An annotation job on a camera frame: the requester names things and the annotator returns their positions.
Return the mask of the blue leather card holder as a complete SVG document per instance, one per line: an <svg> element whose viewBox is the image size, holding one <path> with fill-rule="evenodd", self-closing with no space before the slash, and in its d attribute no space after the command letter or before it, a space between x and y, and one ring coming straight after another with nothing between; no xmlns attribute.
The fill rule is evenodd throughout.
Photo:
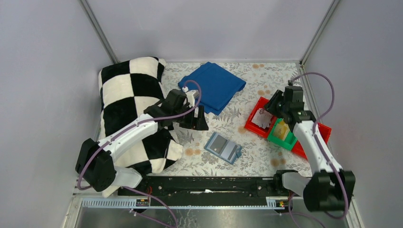
<svg viewBox="0 0 403 228"><path fill-rule="evenodd" d="M214 132L204 149L229 164L233 164L242 155L242 146Z"/></svg>

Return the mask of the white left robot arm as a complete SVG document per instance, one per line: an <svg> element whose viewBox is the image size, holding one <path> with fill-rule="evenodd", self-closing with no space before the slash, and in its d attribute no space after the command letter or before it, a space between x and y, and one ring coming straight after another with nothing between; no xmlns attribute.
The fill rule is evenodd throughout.
<svg viewBox="0 0 403 228"><path fill-rule="evenodd" d="M89 188L102 192L110 186L135 188L142 175L132 168L115 166L115 162L131 147L144 138L157 133L176 122L180 127L197 131L208 130L204 107L199 105L202 91L171 90L162 99L145 109L137 119L116 133L95 142L91 138L82 143L75 170L79 174L77 187L80 190L85 180Z"/></svg>

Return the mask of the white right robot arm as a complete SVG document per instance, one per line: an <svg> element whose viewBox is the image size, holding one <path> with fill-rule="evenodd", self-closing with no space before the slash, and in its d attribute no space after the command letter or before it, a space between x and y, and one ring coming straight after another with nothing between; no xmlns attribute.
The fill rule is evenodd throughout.
<svg viewBox="0 0 403 228"><path fill-rule="evenodd" d="M279 170L274 175L276 187L301 196L308 211L347 212L355 175L345 171L331 155L314 114L304 110L302 87L286 86L284 91L277 90L264 108L285 121L302 146L312 171L312 177L306 178L294 170Z"/></svg>

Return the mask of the gold card in green bin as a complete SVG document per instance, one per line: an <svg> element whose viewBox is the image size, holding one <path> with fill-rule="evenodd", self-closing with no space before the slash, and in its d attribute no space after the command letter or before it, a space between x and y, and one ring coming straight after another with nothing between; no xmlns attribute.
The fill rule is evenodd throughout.
<svg viewBox="0 0 403 228"><path fill-rule="evenodd" d="M273 136L282 141L285 141L288 134L289 134L288 125L283 120L279 120L279 122L276 123L276 125L274 126Z"/></svg>

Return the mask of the green bin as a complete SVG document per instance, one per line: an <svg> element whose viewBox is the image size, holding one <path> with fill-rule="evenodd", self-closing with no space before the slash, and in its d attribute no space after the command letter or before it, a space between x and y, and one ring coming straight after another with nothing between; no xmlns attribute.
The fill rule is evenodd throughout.
<svg viewBox="0 0 403 228"><path fill-rule="evenodd" d="M291 151L297 142L297 138L291 132L289 126L281 118L274 117L270 124L267 140Z"/></svg>

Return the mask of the floral table mat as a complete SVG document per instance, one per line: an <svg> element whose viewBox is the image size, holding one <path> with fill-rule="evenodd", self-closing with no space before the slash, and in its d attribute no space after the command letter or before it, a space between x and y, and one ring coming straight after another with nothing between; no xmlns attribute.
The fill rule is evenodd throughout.
<svg viewBox="0 0 403 228"><path fill-rule="evenodd" d="M179 81L201 66L200 63L166 63L162 87L166 92L180 89ZM195 131L173 125L176 142L183 154L173 165L148 176L273 176L277 170L296 170L302 176L312 175L309 162L292 152L244 128L249 114L260 97L271 98L283 90L288 80L298 74L295 63L222 63L221 67L246 82L220 115L205 113L208 131ZM242 146L242 155L229 164L204 149L212 134Z"/></svg>

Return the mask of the folded blue cloth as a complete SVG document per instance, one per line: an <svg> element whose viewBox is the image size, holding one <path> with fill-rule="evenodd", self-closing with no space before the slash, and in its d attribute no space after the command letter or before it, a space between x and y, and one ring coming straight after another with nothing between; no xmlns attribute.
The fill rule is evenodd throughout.
<svg viewBox="0 0 403 228"><path fill-rule="evenodd" d="M188 80L193 80L200 86L202 91L200 105L204 106L204 111L215 115L220 115L234 95L246 85L241 78L211 62L201 65L183 77L178 87L184 87L184 83Z"/></svg>

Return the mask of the black white checkered pillow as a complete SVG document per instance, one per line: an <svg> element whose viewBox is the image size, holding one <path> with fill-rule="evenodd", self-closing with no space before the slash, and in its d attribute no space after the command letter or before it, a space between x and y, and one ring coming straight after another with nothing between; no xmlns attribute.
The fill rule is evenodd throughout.
<svg viewBox="0 0 403 228"><path fill-rule="evenodd" d="M162 76L166 61L139 57L104 67L98 74L101 97L99 139L104 139L137 119L144 110L166 98ZM115 162L140 174L158 174L182 157L183 146L174 130L163 129L128 149Z"/></svg>

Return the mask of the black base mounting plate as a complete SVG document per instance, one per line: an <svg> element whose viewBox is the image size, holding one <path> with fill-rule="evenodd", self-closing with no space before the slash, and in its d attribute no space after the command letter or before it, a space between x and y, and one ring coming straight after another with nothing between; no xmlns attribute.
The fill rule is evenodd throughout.
<svg viewBox="0 0 403 228"><path fill-rule="evenodd" d="M141 192L150 198L157 197L161 204L196 202L206 205L233 205L250 200L254 205L266 197L286 201L291 194L281 189L272 177L146 176L134 191L122 187L118 195L140 196Z"/></svg>

